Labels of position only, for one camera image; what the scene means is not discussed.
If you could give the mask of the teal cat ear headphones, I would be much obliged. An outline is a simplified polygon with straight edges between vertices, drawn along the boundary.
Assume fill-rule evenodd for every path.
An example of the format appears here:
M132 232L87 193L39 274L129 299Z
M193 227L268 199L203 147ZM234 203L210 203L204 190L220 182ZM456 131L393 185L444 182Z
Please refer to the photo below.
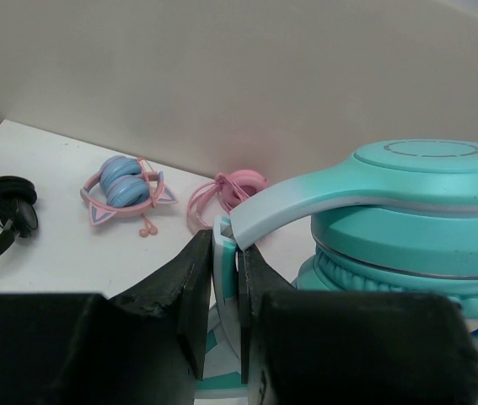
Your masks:
M244 397L236 256L310 217L301 290L430 292L461 306L478 342L478 143L371 143L342 163L270 186L213 224L215 305L201 399Z

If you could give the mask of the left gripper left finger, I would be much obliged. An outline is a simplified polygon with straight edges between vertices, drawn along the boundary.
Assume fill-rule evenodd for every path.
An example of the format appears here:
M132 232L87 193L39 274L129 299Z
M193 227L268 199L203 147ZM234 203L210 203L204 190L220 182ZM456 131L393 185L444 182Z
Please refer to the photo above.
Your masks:
M146 320L169 318L171 335L195 378L203 378L212 278L212 232L197 232L180 253L111 302Z

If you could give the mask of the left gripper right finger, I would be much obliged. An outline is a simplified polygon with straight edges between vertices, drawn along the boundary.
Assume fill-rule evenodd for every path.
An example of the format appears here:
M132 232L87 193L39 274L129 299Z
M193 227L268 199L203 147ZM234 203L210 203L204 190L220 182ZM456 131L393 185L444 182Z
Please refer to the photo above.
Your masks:
M240 330L241 381L248 384L250 379L250 353L262 300L265 293L272 291L294 291L295 288L273 267L258 248L238 251L238 310Z

